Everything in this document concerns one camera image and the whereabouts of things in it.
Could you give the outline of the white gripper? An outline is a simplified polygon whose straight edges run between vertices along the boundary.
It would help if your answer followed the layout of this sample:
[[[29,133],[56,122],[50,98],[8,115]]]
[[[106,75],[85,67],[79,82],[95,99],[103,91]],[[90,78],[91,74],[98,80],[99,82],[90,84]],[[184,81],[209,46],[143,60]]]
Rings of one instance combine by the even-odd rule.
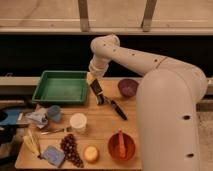
[[[89,64],[89,71],[87,73],[87,83],[91,84],[94,78],[102,78],[108,69],[108,64],[100,61],[91,60]]]

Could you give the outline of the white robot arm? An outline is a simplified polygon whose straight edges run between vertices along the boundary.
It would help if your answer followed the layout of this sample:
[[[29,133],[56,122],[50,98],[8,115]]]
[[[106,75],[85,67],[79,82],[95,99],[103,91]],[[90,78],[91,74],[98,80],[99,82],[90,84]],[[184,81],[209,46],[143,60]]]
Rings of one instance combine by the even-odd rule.
[[[89,70],[102,77],[114,61],[142,77],[136,109],[143,171],[200,171],[196,104],[207,90],[197,66],[167,56],[123,48],[115,35],[90,44]]]

